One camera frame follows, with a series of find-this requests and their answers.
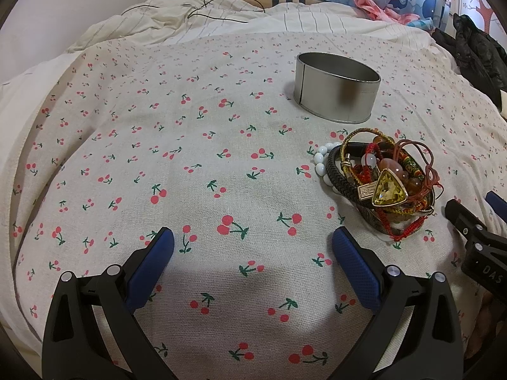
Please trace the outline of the yellow triangular gem pendant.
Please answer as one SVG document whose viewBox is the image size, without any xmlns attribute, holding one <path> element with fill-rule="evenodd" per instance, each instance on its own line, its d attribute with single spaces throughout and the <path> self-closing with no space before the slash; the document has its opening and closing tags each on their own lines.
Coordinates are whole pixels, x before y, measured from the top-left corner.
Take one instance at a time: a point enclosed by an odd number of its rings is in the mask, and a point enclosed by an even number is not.
<svg viewBox="0 0 507 380">
<path fill-rule="evenodd" d="M 398 178 L 389 168 L 381 171 L 376 182 L 371 203 L 376 208 L 387 208 L 403 204 L 408 199 L 408 192 Z"/>
</svg>

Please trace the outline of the black jacket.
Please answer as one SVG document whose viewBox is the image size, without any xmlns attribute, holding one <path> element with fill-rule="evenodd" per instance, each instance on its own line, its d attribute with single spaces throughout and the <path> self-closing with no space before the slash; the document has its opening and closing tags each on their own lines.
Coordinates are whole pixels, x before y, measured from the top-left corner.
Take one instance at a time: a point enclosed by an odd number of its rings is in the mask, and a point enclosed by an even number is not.
<svg viewBox="0 0 507 380">
<path fill-rule="evenodd" d="M 506 51 L 486 32 L 480 30 L 468 15 L 453 15 L 455 37 L 436 28 L 432 38 L 447 50 L 461 75 L 496 108 L 506 111 Z"/>
</svg>

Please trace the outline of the round silver metal tin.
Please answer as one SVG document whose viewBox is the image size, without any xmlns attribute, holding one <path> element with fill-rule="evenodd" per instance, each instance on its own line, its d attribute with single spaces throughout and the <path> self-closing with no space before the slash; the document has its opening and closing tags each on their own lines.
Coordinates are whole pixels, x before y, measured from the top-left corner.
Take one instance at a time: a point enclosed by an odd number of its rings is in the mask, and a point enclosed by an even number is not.
<svg viewBox="0 0 507 380">
<path fill-rule="evenodd" d="M 294 100 L 317 117 L 360 124 L 371 116 L 381 81 L 378 72 L 352 58 L 304 52 L 296 59 Z"/>
</svg>

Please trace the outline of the cherry print bed sheet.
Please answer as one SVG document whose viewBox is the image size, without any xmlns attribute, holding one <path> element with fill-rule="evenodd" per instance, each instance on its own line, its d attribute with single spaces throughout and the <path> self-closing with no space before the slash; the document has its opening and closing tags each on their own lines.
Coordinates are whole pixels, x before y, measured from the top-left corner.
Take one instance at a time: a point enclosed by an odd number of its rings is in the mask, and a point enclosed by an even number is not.
<svg viewBox="0 0 507 380">
<path fill-rule="evenodd" d="M 297 56 L 352 58 L 382 81 L 370 118 L 336 123 L 294 100 Z M 229 35 L 177 46 L 124 40 L 84 51 L 35 113 L 18 158 L 10 237 L 23 322 L 44 333 L 58 277 L 101 273 L 161 227 L 175 254 L 137 319 L 182 379 L 324 379 L 368 323 L 331 233 L 410 275 L 442 271 L 461 336 L 482 292 L 460 270 L 440 210 L 392 241 L 315 173 L 319 147 L 376 129 L 427 145 L 443 189 L 504 231 L 484 201 L 506 192 L 506 123 L 434 55 L 362 36 Z"/>
</svg>

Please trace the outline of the pink crumpled cloth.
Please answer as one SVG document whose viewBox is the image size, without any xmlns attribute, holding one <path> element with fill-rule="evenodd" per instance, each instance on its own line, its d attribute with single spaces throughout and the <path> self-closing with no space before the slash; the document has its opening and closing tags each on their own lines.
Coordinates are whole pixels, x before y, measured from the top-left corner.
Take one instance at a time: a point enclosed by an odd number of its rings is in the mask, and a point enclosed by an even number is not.
<svg viewBox="0 0 507 380">
<path fill-rule="evenodd" d="M 407 25 L 408 23 L 419 20 L 419 16 L 413 13 L 399 14 L 388 7 L 382 9 L 373 0 L 353 0 L 353 2 L 356 7 L 364 12 L 372 21 Z"/>
</svg>

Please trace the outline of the striped white duvet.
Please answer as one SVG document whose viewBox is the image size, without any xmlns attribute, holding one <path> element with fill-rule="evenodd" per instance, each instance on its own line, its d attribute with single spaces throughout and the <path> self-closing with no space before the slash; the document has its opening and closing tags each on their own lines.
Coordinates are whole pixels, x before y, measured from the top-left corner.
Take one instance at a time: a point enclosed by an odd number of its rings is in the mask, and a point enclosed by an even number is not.
<svg viewBox="0 0 507 380">
<path fill-rule="evenodd" d="M 433 65 L 456 70 L 455 60 L 427 32 L 399 23 L 372 21 L 341 3 L 280 3 L 261 9 L 243 0 L 151 0 L 91 25 L 83 34 L 33 67 L 1 80 L 1 159 L 7 160 L 34 122 L 58 77 L 78 54 L 102 41 L 126 39 L 141 46 L 171 46 L 218 35 L 323 33 L 368 36 L 418 54 L 430 52 Z"/>
</svg>

